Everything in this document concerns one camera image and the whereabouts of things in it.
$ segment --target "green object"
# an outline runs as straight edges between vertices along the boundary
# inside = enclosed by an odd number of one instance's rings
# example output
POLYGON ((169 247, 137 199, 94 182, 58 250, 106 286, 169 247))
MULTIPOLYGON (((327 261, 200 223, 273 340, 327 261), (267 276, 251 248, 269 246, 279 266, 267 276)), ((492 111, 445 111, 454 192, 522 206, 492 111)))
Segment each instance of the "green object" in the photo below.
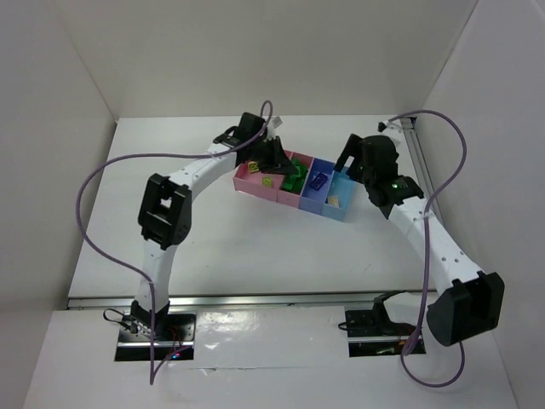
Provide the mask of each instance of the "green object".
POLYGON ((303 189, 308 168, 297 158, 291 159, 291 163, 297 168, 297 173, 295 175, 286 176, 281 188, 286 192, 299 194, 303 189))

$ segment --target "yellow block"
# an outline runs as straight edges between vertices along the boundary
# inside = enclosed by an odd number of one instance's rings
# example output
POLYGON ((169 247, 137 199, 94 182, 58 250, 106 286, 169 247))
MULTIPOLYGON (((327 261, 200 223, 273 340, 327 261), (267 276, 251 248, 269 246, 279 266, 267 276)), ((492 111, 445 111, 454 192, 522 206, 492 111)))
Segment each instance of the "yellow block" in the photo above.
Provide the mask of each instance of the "yellow block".
POLYGON ((261 184, 263 186, 273 187, 273 179, 271 177, 264 177, 261 179, 261 184))
POLYGON ((259 166, 257 165, 257 162, 248 162, 248 170, 250 171, 250 173, 259 172, 259 166))

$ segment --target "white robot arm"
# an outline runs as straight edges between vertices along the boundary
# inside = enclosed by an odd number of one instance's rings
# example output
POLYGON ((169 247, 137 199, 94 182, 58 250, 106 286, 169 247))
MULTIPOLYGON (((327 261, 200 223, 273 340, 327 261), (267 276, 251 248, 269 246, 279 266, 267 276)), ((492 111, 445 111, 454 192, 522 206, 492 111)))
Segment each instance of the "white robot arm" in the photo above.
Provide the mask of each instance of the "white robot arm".
MULTIPOLYGON (((433 238, 429 273, 439 295, 428 305, 427 327, 442 345, 450 346, 496 328, 505 288, 502 279, 497 273, 485 274, 470 260, 432 211, 424 214, 427 200, 410 177, 398 174, 398 156, 394 143, 385 135, 363 139, 350 135, 336 170, 342 170, 348 158, 353 158, 347 175, 364 184, 371 203, 398 227, 422 260, 427 218, 433 238)), ((394 311, 398 305, 395 298, 404 297, 399 293, 378 297, 387 320, 399 320, 398 311, 394 311)))
MULTIPOLYGON (((138 215, 144 237, 143 271, 155 287, 156 326, 169 312, 169 281, 172 262, 178 245, 191 230, 192 202, 213 181, 239 164, 254 160, 264 173, 289 175, 296 167, 286 156, 276 128, 281 124, 275 118, 266 131, 248 146, 222 156, 214 156, 238 148, 260 132, 265 120, 245 113, 238 126, 233 126, 214 139, 206 151, 210 158, 191 162, 169 176, 155 174, 146 185, 138 215)), ((135 300, 131 304, 131 316, 142 325, 151 325, 152 297, 149 283, 142 279, 135 300)))

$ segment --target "small block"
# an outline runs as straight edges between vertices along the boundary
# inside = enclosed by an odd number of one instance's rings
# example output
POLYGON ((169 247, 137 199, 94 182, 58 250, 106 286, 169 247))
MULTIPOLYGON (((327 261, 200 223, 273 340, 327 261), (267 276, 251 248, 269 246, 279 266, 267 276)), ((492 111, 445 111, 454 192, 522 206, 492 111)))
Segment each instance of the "small block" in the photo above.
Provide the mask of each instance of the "small block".
POLYGON ((248 170, 250 171, 250 173, 259 172, 259 166, 257 165, 257 162, 248 162, 248 170))
POLYGON ((273 187, 273 179, 271 177, 264 177, 261 179, 263 186, 273 187))
POLYGON ((311 182, 310 187, 314 190, 320 190, 327 180, 328 177, 326 175, 323 173, 318 173, 318 175, 311 182))
POLYGON ((328 203, 328 205, 332 205, 332 206, 335 206, 335 207, 340 207, 339 206, 339 198, 337 198, 336 196, 329 196, 327 198, 327 203, 328 203))

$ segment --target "white table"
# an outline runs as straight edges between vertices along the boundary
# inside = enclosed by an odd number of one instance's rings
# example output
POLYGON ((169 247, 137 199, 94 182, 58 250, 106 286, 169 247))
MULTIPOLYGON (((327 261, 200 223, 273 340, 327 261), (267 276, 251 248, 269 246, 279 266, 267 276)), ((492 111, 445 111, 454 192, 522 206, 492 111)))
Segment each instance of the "white table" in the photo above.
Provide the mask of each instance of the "white table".
MULTIPOLYGON (((282 117, 284 148, 335 162, 351 133, 376 134, 385 116, 282 117)), ((122 118, 109 158, 127 153, 202 153, 239 117, 122 118)), ((416 178, 402 133, 399 172, 416 178)), ((136 159, 106 169, 89 235, 111 254, 142 263, 136 219, 147 178, 168 175, 181 159, 136 159)), ((174 262, 172 296, 419 289, 422 262, 357 185, 345 222, 235 192, 231 174, 195 201, 192 231, 174 262)), ((126 297, 139 278, 83 245, 69 296, 126 297)))

